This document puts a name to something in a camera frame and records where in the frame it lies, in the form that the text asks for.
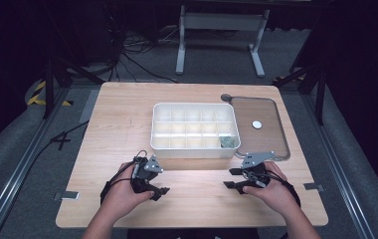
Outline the black metal stand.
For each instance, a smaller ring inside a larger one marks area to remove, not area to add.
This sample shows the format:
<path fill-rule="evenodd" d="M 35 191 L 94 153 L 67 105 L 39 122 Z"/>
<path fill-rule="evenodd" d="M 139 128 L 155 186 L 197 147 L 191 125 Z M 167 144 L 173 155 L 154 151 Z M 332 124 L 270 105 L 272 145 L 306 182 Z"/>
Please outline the black metal stand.
<path fill-rule="evenodd" d="M 285 77 L 276 77 L 272 85 L 280 88 L 294 80 L 303 78 L 297 91 L 301 95 L 308 95 L 313 89 L 316 89 L 316 98 L 314 104 L 314 115 L 317 122 L 323 125 L 323 102 L 325 95 L 326 74 L 323 68 L 318 65 L 312 65 L 306 68 L 301 68 L 294 71 Z"/>
<path fill-rule="evenodd" d="M 69 88 L 72 85 L 72 77 L 68 69 L 74 70 L 76 73 L 89 79 L 91 82 L 102 85 L 103 80 L 93 75 L 83 67 L 74 64 L 59 56 L 51 56 L 48 58 L 45 67 L 46 82 L 46 105 L 43 119 L 47 119 L 55 108 L 55 82 L 58 82 L 61 88 Z"/>

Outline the person's left hand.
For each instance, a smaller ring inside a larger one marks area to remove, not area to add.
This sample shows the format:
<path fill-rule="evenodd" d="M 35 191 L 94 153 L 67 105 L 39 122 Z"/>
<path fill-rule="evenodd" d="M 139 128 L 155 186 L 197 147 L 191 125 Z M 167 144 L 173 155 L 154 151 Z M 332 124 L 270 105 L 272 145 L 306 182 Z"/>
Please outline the person's left hand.
<path fill-rule="evenodd" d="M 122 215 L 123 217 L 136 206 L 151 198 L 153 195 L 152 191 L 141 193 L 133 191 L 130 183 L 133 169 L 134 165 L 123 164 L 120 167 L 120 174 L 112 181 L 99 211 L 107 211 L 108 213 Z"/>

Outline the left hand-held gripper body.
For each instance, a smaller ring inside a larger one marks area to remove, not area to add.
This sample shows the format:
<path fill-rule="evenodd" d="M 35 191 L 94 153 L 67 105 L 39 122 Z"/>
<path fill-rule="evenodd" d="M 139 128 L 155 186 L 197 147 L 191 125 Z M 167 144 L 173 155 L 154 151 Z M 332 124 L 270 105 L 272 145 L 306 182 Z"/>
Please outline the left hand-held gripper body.
<path fill-rule="evenodd" d="M 148 181 L 150 172 L 163 172 L 163 168 L 160 166 L 155 155 L 150 158 L 138 157 L 136 160 L 136 166 L 131 175 L 131 187 L 135 193 L 141 193 L 150 191 L 153 186 Z"/>

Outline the silver tape strip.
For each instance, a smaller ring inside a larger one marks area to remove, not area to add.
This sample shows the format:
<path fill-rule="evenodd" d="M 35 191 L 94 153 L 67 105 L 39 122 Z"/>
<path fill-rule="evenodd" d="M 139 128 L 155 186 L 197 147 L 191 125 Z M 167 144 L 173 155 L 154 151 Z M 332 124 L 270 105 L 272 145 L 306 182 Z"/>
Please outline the silver tape strip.
<path fill-rule="evenodd" d="M 57 192 L 53 199 L 55 201 L 63 201 L 63 200 L 77 200 L 79 198 L 80 194 L 76 191 L 63 191 L 63 192 Z"/>
<path fill-rule="evenodd" d="M 305 190 L 317 190 L 318 192 L 325 191 L 325 188 L 321 184 L 315 182 L 304 183 L 303 186 Z"/>

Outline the grey-green sock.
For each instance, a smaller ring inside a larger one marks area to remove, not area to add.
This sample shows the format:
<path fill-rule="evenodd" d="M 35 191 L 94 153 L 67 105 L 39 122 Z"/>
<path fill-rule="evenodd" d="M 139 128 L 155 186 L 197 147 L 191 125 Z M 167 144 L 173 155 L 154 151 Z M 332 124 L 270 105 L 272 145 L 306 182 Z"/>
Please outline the grey-green sock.
<path fill-rule="evenodd" d="M 234 148 L 235 139 L 232 136 L 226 135 L 220 137 L 220 144 L 222 148 Z"/>

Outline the white divided storage box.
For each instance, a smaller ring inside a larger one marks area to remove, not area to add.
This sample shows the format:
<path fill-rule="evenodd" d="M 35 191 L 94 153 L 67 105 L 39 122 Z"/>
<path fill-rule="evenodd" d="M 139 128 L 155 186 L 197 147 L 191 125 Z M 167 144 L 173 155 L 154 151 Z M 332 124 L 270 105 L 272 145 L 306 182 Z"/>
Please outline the white divided storage box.
<path fill-rule="evenodd" d="M 221 136 L 234 148 L 222 148 Z M 159 103 L 153 107 L 150 145 L 158 158 L 231 158 L 241 144 L 228 104 Z"/>

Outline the grey metal table frame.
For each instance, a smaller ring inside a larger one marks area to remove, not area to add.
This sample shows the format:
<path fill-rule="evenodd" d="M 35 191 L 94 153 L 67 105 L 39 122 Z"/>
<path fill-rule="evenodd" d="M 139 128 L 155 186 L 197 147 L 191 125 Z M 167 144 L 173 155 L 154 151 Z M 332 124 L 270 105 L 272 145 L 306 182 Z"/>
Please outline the grey metal table frame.
<path fill-rule="evenodd" d="M 248 46 L 251 59 L 259 78 L 265 76 L 265 70 L 260 58 L 259 48 L 262 42 L 270 11 L 265 10 L 259 15 L 224 14 L 224 13 L 194 13 L 188 12 L 186 7 L 180 7 L 179 17 L 179 47 L 175 72 L 184 73 L 187 30 L 223 30 L 223 31 L 251 31 L 256 32 L 256 40 Z"/>

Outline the person's right hand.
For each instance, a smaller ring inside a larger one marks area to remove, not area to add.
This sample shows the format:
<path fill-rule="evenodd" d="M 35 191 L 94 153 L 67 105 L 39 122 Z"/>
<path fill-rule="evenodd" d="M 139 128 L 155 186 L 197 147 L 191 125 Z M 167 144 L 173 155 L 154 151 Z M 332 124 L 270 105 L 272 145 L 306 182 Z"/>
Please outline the person's right hand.
<path fill-rule="evenodd" d="M 300 211 L 294 197 L 283 184 L 272 179 L 266 188 L 245 186 L 243 191 L 262 199 L 270 209 L 279 213 L 283 218 L 294 216 Z"/>

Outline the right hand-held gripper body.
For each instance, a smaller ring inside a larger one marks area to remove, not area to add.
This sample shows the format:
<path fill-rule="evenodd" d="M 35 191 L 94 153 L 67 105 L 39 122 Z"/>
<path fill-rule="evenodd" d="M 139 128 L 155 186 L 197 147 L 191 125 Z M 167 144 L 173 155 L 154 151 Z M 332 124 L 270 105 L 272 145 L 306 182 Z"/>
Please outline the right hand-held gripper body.
<path fill-rule="evenodd" d="M 244 194 L 243 188 L 245 186 L 252 186 L 257 188 L 265 188 L 271 181 L 270 175 L 267 173 L 265 161 L 274 157 L 272 151 L 269 152 L 255 152 L 247 153 L 244 156 L 241 169 L 242 175 L 246 180 L 240 186 L 240 193 Z"/>

